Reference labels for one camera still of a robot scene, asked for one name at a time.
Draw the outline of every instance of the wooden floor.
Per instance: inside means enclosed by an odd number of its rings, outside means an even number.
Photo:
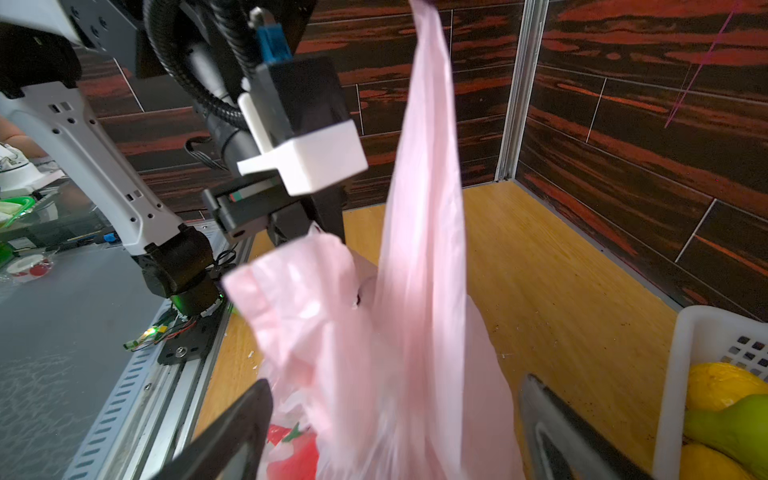
[[[464,198],[469,294],[515,397],[535,373],[650,471],[675,312],[513,182]],[[349,247],[374,263],[383,219],[384,207],[344,214]],[[259,235],[252,257],[270,248]],[[196,433],[253,384],[260,358],[234,316]]]

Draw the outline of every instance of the yellow fruit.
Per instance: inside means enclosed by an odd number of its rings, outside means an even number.
[[[720,452],[698,443],[680,451],[680,480],[755,480],[747,470]]]
[[[768,383],[729,363],[700,363],[690,367],[685,406],[718,412],[748,395],[768,395]]]

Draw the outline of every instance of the white plastic basket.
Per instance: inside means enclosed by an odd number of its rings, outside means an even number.
[[[707,362],[729,362],[768,382],[768,323],[711,306],[689,306],[680,311],[656,432],[656,480],[679,478],[688,369]]]

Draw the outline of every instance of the wire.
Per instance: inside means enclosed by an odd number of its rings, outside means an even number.
[[[231,248],[219,253],[214,259],[213,267],[210,269],[210,276],[214,280],[221,278],[222,275],[229,272],[235,267],[235,259],[237,258],[237,243]]]
[[[176,325],[172,326],[170,329],[168,329],[165,334],[160,337],[159,339],[155,340],[156,343],[162,342],[166,338],[168,338],[170,335],[173,335],[174,333],[178,332],[179,330],[183,329],[185,326],[189,325],[191,320],[196,320],[197,318],[195,316],[191,316],[188,319],[185,319],[183,322],[177,323]]]
[[[165,71],[205,110],[234,127],[247,130],[248,124],[243,112],[236,105],[228,104],[210,93],[186,65],[175,28],[176,18],[180,16],[179,3],[179,0],[144,2],[144,26],[157,59]],[[260,58],[255,56],[259,53],[258,44],[256,39],[249,36],[245,14],[240,9],[240,4],[237,0],[214,0],[213,3],[218,9],[217,18],[220,15],[221,20],[225,21],[224,24],[218,25],[220,28],[225,27],[221,32],[222,36],[230,48],[235,47],[233,53],[240,67],[258,65],[261,62]]]
[[[131,349],[131,351],[132,352],[138,352],[139,350],[146,349],[147,347],[152,346],[152,345],[157,345],[157,344],[155,342],[144,342],[141,345],[139,345],[138,347],[136,347],[135,349]]]
[[[167,332],[170,324],[178,320],[179,315],[179,312],[176,311],[173,307],[169,308],[160,315],[160,318],[157,319],[157,322],[150,326],[150,328],[142,333],[141,336],[139,336],[136,340],[124,343],[123,348],[135,352],[145,343],[157,343],[157,340]]]
[[[206,144],[211,141],[211,137],[192,137],[184,142],[184,151],[186,151],[192,158],[199,161],[206,167],[212,170],[225,170],[229,171],[227,167],[216,162],[211,157],[207,156],[201,151],[195,150],[192,144]]]
[[[170,340],[170,339],[173,339],[173,338],[175,338],[175,337],[177,337],[177,336],[181,335],[182,333],[186,332],[187,330],[189,330],[190,328],[192,328],[192,327],[193,327],[193,326],[195,326],[195,325],[197,325],[197,320],[193,320],[193,321],[192,321],[192,323],[191,323],[189,326],[187,326],[186,328],[183,328],[182,330],[180,330],[180,331],[178,331],[178,332],[175,332],[175,333],[171,333],[171,334],[170,334],[170,335],[168,335],[168,336],[164,336],[164,337],[162,338],[162,340]]]

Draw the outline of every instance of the pink plastic bag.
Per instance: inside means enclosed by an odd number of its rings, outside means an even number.
[[[419,41],[378,272],[311,231],[224,279],[273,390],[260,478],[524,478],[512,396],[466,294],[445,37],[432,6],[411,5]]]

